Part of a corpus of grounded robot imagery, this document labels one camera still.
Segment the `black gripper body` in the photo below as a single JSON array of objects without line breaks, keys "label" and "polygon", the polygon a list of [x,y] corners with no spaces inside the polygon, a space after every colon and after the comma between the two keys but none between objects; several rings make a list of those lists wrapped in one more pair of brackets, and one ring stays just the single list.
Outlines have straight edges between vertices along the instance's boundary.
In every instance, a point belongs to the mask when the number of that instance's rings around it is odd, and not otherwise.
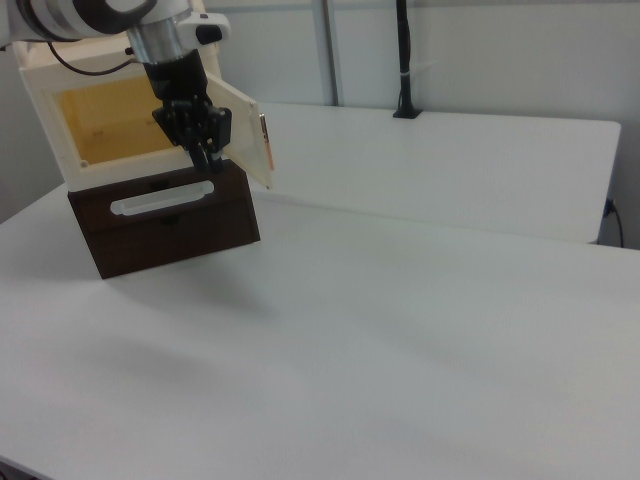
[{"label": "black gripper body", "polygon": [[196,50],[170,61],[145,64],[144,70],[162,102],[153,118],[174,146],[221,151],[230,143],[232,112],[216,107],[209,97],[208,78]]}]

